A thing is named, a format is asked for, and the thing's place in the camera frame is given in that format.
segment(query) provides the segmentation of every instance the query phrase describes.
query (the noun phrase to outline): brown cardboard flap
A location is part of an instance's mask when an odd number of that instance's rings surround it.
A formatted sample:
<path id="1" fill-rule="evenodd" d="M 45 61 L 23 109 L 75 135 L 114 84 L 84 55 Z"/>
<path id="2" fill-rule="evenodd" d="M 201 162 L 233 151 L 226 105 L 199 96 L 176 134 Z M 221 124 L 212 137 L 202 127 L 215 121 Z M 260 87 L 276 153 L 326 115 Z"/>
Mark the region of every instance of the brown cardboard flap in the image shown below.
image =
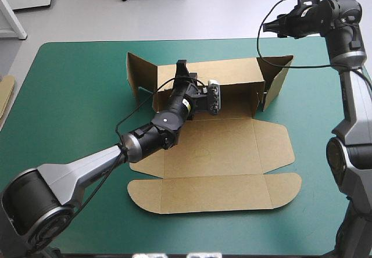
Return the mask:
<path id="1" fill-rule="evenodd" d="M 144 59 L 128 52 L 127 53 L 127 77 L 133 95 L 138 101 L 138 88 L 148 91 L 157 89 L 158 67 Z"/>
<path id="2" fill-rule="evenodd" d="M 270 63 L 274 63 L 275 65 L 290 66 L 293 61 L 293 56 L 265 57 L 265 59 Z M 285 77 L 287 76 L 288 68 L 272 66 L 260 58 L 257 58 L 257 62 L 265 80 L 263 110 L 266 110 L 273 99 L 278 96 Z"/>
<path id="3" fill-rule="evenodd" d="M 263 82 L 256 58 L 187 63 L 187 68 L 189 72 L 197 72 L 198 79 L 205 84 L 211 79 L 218 81 L 220 85 Z M 175 73 L 175 64 L 159 66 L 158 87 L 166 80 L 173 78 Z M 162 90 L 172 89 L 172 86 L 173 83 L 169 83 Z"/>
<path id="4" fill-rule="evenodd" d="M 161 178 L 252 175 L 294 159 L 284 126 L 254 119 L 199 120 L 185 123 L 177 146 L 130 167 Z"/>
<path id="5" fill-rule="evenodd" d="M 15 84 L 15 79 L 13 76 L 7 75 L 2 81 L 0 81 L 0 119 L 4 114 L 6 105 L 9 102 L 9 98 L 12 94 Z"/>
<path id="6" fill-rule="evenodd" d="M 139 207 L 169 214 L 275 209 L 293 200 L 300 187 L 300 176 L 286 173 L 134 180 L 128 192 Z"/>

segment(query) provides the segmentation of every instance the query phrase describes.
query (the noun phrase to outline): green tabletop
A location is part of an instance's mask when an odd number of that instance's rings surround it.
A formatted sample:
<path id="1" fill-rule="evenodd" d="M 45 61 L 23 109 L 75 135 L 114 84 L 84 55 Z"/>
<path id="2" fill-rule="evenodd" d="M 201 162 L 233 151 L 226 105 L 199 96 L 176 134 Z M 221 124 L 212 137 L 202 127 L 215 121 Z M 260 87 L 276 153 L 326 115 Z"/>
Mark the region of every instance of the green tabletop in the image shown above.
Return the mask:
<path id="1" fill-rule="evenodd" d="M 266 56 L 295 55 L 294 65 L 329 62 L 319 37 L 268 38 L 261 47 Z M 254 39 L 43 45 L 0 132 L 1 187 L 28 168 L 68 163 L 118 142 L 115 124 L 135 107 L 126 77 L 128 51 L 157 65 L 256 56 Z M 152 116 L 148 103 L 121 130 Z M 303 179 L 290 204 L 268 211 L 152 214 L 127 193 L 129 181 L 149 177 L 125 164 L 52 246 L 79 253 L 325 253 L 348 204 L 326 161 L 327 141 L 342 116 L 335 70 L 291 69 L 279 97 L 256 115 L 288 128 L 296 161 L 275 173 L 296 172 Z"/>

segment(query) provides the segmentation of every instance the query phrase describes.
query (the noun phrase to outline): white label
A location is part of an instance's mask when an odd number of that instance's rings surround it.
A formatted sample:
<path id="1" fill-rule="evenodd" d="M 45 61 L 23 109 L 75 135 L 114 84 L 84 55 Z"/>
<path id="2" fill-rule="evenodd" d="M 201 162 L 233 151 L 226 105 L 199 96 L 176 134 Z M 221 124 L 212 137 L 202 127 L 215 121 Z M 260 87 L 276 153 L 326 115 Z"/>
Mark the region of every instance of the white label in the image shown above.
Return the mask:
<path id="1" fill-rule="evenodd" d="M 186 106 L 186 108 L 188 109 L 188 112 L 190 112 L 191 111 L 190 103 L 186 99 L 182 100 L 182 103 L 183 103 L 183 105 Z"/>
<path id="2" fill-rule="evenodd" d="M 302 12 L 301 17 L 305 17 L 306 14 L 307 14 L 307 12 L 310 10 L 310 8 L 311 8 L 311 7 L 306 8 L 306 9 Z"/>

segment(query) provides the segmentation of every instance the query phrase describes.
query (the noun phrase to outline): black cable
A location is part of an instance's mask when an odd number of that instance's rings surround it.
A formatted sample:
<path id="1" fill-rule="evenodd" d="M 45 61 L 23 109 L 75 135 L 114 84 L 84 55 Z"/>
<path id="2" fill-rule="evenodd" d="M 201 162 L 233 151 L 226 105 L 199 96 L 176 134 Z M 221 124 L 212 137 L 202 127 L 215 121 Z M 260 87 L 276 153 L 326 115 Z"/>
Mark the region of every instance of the black cable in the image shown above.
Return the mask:
<path id="1" fill-rule="evenodd" d="M 294 69 L 311 69 L 311 68 L 326 68 L 326 67 L 346 67 L 346 68 L 349 68 L 347 65 L 343 65 L 343 64 L 340 64 L 340 65 L 324 64 L 324 65 L 306 65 L 306 66 L 292 66 L 292 65 L 291 66 L 286 66 L 286 65 L 279 65 L 279 64 L 271 63 L 268 60 L 266 60 L 261 55 L 261 51 L 260 51 L 260 42 L 259 41 L 260 41 L 261 29 L 262 29 L 263 24 L 265 23 L 266 19 L 270 16 L 270 14 L 273 12 L 273 10 L 282 2 L 283 1 L 278 1 L 277 3 L 274 4 L 274 6 L 270 9 L 268 14 L 265 16 L 265 18 L 263 18 L 262 23 L 261 23 L 261 25 L 258 29 L 257 39 L 256 39 L 256 49 L 257 49 L 257 53 L 258 53 L 258 55 L 259 55 L 259 57 L 261 58 L 262 61 L 266 62 L 268 65 L 272 65 L 272 66 L 280 67 L 280 68 L 294 68 Z"/>
<path id="2" fill-rule="evenodd" d="M 366 75 L 363 74 L 363 72 L 360 72 L 358 71 L 357 69 L 354 69 L 352 70 L 355 74 L 357 74 L 360 78 L 362 78 L 366 83 L 367 85 L 370 87 L 371 89 L 371 92 L 372 92 L 372 83 L 371 81 L 368 79 L 368 77 Z"/>
<path id="3" fill-rule="evenodd" d="M 294 69 L 313 69 L 313 68 L 326 68 L 326 67 L 346 67 L 348 69 L 350 69 L 349 66 L 347 65 L 344 65 L 344 64 L 324 64 L 324 65 L 314 65 L 314 66 L 286 66 L 286 65 L 279 65 L 279 64 L 275 64 L 275 63 L 271 63 L 269 62 L 268 60 L 266 60 L 262 55 L 261 55 L 261 51 L 260 51 L 260 46 L 259 46 L 259 40 L 260 40 L 260 33 L 261 33 L 261 29 L 263 27 L 263 24 L 265 23 L 266 19 L 270 16 L 270 14 L 273 12 L 273 10 L 280 4 L 282 3 L 283 1 L 278 1 L 277 3 L 274 4 L 274 6 L 270 9 L 270 11 L 268 12 L 268 14 L 265 16 L 265 18 L 262 20 L 262 23 L 258 29 L 258 34 L 257 34 L 257 39 L 256 39 L 256 49 L 257 49 L 257 53 L 260 57 L 260 59 L 264 62 L 266 62 L 268 65 L 271 65 L 271 66 L 275 66 L 275 67 L 279 67 L 279 68 L 294 68 Z M 346 24 L 346 23 L 343 23 L 345 26 L 350 26 L 352 27 L 352 30 L 353 30 L 353 40 L 355 38 L 355 34 L 356 34 L 356 31 L 355 31 L 355 26 L 354 25 L 350 25 L 350 24 Z M 358 71 L 357 69 L 353 69 L 351 70 L 353 71 L 355 74 L 357 74 L 360 78 L 362 78 L 366 83 L 367 85 L 370 87 L 371 91 L 372 91 L 372 83 L 370 82 L 370 80 L 360 71 Z"/>
<path id="4" fill-rule="evenodd" d="M 174 78 L 171 78 L 169 80 L 167 80 L 166 82 L 164 82 L 159 88 L 157 88 L 157 90 L 153 93 L 150 94 L 150 96 L 148 96 L 141 104 L 139 104 L 128 116 L 126 116 L 124 119 L 122 119 L 121 121 L 119 121 L 115 127 L 115 133 L 118 135 L 119 137 L 119 140 L 121 141 L 121 143 L 124 145 L 124 142 L 123 142 L 123 138 L 121 137 L 121 133 L 119 132 L 119 127 L 120 125 L 125 122 L 127 119 L 129 119 L 136 111 L 138 111 L 147 101 L 149 101 L 158 91 L 160 91 L 166 84 L 168 84 L 169 82 L 175 80 L 175 79 L 185 79 L 185 80 L 194 80 L 194 81 L 197 81 L 198 83 L 202 84 L 203 87 L 206 87 L 206 85 L 198 80 L 198 79 L 194 79 L 192 77 L 187 77 L 187 76 L 178 76 L 178 77 L 174 77 Z"/>
<path id="5" fill-rule="evenodd" d="M 150 96 L 148 96 L 141 104 L 139 104 L 128 116 L 126 116 L 124 119 L 122 119 L 121 121 L 118 122 L 118 124 L 116 125 L 115 127 L 115 133 L 119 136 L 119 139 L 121 141 L 121 145 L 124 146 L 124 143 L 122 141 L 122 137 L 121 137 L 121 134 L 119 133 L 119 126 L 125 122 L 127 119 L 129 119 L 136 111 L 138 111 L 147 101 L 149 101 L 161 88 L 163 88 L 166 84 L 168 84 L 169 82 L 175 80 L 175 79 L 185 79 L 185 80 L 192 80 L 192 81 L 197 81 L 198 83 L 202 84 L 203 87 L 206 87 L 206 85 L 198 80 L 198 79 L 195 79 L 195 78 L 192 78 L 192 77 L 187 77 L 187 76 L 178 76 L 178 77 L 174 77 L 174 78 L 171 78 L 169 80 L 167 80 L 166 82 L 164 82 L 159 88 L 157 88 L 157 90 L 155 92 L 152 92 Z M 78 210 L 72 215 L 72 217 L 70 218 L 69 220 L 69 223 L 77 217 L 77 215 L 79 213 L 81 213 L 81 211 L 83 211 L 83 209 L 88 205 L 88 203 L 90 202 L 90 200 L 96 195 L 96 193 L 100 190 L 100 188 L 102 187 L 102 185 L 105 183 L 105 181 L 108 179 L 108 177 L 111 175 L 112 171 L 119 165 L 120 161 L 121 161 L 121 157 L 125 155 L 125 152 L 121 151 L 120 154 L 117 156 L 115 162 L 113 163 L 113 165 L 110 167 L 110 169 L 107 171 L 107 173 L 105 173 L 105 176 L 103 177 L 103 179 L 100 181 L 100 183 L 96 186 L 96 188 L 93 190 L 93 192 L 90 194 L 90 196 L 87 198 L 87 200 L 78 208 Z"/>
<path id="6" fill-rule="evenodd" d="M 88 197 L 88 199 L 84 202 L 84 204 L 82 204 L 79 207 L 79 209 L 72 215 L 72 217 L 70 218 L 70 221 L 69 222 L 73 221 L 73 219 L 75 217 L 77 217 L 77 215 L 79 213 L 81 213 L 81 211 L 86 207 L 86 205 L 88 205 L 88 203 L 90 202 L 90 200 L 96 195 L 96 193 L 99 191 L 99 189 L 105 183 L 105 181 L 111 175 L 112 171 L 119 165 L 119 162 L 120 162 L 120 159 L 121 159 L 122 156 L 123 156 L 123 153 L 120 152 L 120 154 L 117 156 L 114 164 L 110 167 L 110 169 L 108 170 L 108 172 L 105 173 L 105 176 L 103 177 L 102 181 L 100 181 L 100 183 L 96 186 L 96 188 L 93 190 L 93 192 L 90 194 L 90 196 Z"/>

